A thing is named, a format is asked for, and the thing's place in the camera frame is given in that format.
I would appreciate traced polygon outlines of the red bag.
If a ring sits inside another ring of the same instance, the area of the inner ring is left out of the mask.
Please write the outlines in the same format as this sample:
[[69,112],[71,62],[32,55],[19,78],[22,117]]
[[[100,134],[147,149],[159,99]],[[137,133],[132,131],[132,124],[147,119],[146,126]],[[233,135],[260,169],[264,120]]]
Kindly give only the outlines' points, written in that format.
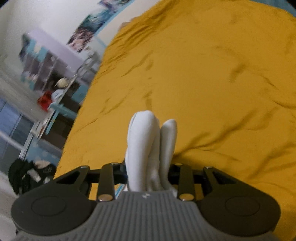
[[51,91],[45,91],[44,94],[37,100],[37,104],[46,112],[48,111],[50,104],[53,102],[51,95]]

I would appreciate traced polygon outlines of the anime wall posters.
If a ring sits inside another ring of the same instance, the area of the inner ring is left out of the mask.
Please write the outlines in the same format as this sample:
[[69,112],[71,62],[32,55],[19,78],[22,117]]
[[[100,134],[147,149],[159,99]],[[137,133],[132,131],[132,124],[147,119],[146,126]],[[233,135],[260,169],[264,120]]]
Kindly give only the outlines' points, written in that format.
[[85,50],[95,34],[100,32],[108,21],[126,8],[130,2],[131,1],[99,1],[97,9],[91,12],[81,22],[70,37],[67,45],[77,53]]

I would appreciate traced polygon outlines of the lilac wall shelf unit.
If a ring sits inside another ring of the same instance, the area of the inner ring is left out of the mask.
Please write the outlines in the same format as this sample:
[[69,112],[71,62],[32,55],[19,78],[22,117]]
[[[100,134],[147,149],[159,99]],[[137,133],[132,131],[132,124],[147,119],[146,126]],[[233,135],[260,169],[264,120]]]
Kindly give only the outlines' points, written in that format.
[[[22,35],[22,49],[18,56],[23,64],[21,82],[37,92],[54,89],[62,77],[70,80],[84,62],[70,48],[40,29]],[[91,81],[77,78],[74,88],[89,86]]]

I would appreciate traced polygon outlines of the grey metal rack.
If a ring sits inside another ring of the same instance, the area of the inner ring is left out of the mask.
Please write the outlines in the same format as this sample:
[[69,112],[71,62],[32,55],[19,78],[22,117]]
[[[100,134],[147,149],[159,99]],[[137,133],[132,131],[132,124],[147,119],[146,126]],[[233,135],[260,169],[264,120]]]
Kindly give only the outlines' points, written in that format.
[[97,73],[101,59],[99,53],[91,47],[87,47],[85,50],[88,56],[82,65],[76,70],[76,75],[83,81],[90,82],[93,76]]

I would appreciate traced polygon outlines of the window with blue panes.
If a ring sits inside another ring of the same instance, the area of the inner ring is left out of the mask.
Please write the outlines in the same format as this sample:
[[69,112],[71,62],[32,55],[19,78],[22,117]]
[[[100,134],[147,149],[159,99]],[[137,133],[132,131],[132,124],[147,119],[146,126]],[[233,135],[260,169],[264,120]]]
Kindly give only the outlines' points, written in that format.
[[33,125],[33,121],[1,99],[1,172],[7,174],[19,158]]

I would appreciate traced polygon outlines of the mustard yellow bed quilt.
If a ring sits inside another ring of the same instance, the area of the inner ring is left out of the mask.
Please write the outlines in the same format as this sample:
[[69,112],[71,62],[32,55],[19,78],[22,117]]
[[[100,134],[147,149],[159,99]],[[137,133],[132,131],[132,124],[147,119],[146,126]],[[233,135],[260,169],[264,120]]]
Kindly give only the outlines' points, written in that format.
[[121,162],[143,110],[178,125],[173,161],[213,166],[277,200],[295,238],[295,17],[253,1],[160,1],[107,47],[60,159]]

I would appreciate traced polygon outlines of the white blue desk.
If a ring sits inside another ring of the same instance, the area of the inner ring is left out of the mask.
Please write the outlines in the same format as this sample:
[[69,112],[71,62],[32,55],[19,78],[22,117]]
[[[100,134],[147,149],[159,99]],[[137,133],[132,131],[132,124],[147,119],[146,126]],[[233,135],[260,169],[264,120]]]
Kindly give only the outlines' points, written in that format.
[[45,133],[46,135],[49,133],[50,129],[53,126],[53,123],[58,116],[58,114],[62,114],[66,118],[70,118],[74,120],[77,114],[71,110],[66,110],[64,105],[61,103],[62,99],[73,85],[73,83],[77,80],[78,74],[74,74],[70,80],[70,83],[67,87],[63,90],[62,94],[59,95],[53,103],[49,106],[49,112],[46,114],[46,117],[43,121],[36,122],[29,132],[29,136],[21,150],[19,155],[20,159],[24,159],[27,155],[29,146],[32,142],[33,138],[36,138],[38,141],[41,139],[42,135]]

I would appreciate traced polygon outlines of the white t-shirt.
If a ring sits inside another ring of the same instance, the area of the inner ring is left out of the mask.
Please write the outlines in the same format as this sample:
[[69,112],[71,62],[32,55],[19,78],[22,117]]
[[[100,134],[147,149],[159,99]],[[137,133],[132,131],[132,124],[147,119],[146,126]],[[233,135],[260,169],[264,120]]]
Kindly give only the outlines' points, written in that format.
[[177,140],[177,122],[167,120],[162,126],[151,111],[136,112],[127,132],[125,166],[126,191],[170,191],[177,189],[168,180],[169,168]]

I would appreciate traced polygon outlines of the cream round ball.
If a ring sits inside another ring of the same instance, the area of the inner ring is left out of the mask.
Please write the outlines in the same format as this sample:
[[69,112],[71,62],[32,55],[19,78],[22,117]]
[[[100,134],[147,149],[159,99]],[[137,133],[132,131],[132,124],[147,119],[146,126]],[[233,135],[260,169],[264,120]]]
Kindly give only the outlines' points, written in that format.
[[65,89],[66,87],[68,87],[69,84],[70,84],[70,80],[63,77],[57,81],[55,86],[60,89]]

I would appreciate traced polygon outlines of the teal desk chair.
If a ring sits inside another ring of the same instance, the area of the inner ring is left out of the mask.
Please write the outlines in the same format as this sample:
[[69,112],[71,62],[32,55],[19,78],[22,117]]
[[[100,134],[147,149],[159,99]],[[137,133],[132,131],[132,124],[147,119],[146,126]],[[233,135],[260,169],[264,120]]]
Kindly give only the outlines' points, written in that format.
[[45,124],[45,134],[48,135],[53,128],[54,131],[63,137],[67,137],[77,117],[77,113],[56,101],[50,104],[48,111],[50,117]]

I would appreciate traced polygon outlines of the pile of dark clothes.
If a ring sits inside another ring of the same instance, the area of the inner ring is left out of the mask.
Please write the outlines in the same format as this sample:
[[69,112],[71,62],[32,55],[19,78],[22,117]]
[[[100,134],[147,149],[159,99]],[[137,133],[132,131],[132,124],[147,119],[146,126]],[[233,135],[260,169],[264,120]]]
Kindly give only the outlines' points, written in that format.
[[56,173],[56,166],[48,161],[16,159],[10,166],[8,177],[16,195],[22,195],[48,183]]

